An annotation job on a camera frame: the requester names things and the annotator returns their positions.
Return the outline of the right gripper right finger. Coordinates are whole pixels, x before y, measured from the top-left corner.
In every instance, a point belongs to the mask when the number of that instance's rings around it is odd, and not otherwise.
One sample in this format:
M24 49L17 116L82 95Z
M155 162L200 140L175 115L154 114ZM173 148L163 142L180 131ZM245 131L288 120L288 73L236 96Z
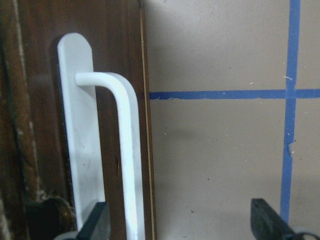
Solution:
M250 228L256 240L290 240L295 235L263 198L251 199Z

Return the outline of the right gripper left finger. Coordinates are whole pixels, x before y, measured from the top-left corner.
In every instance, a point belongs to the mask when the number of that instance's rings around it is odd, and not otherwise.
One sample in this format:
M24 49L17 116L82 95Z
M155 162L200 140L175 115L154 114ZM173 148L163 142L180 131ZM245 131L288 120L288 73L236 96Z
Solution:
M90 212L76 240L108 240L111 234L109 204L97 202Z

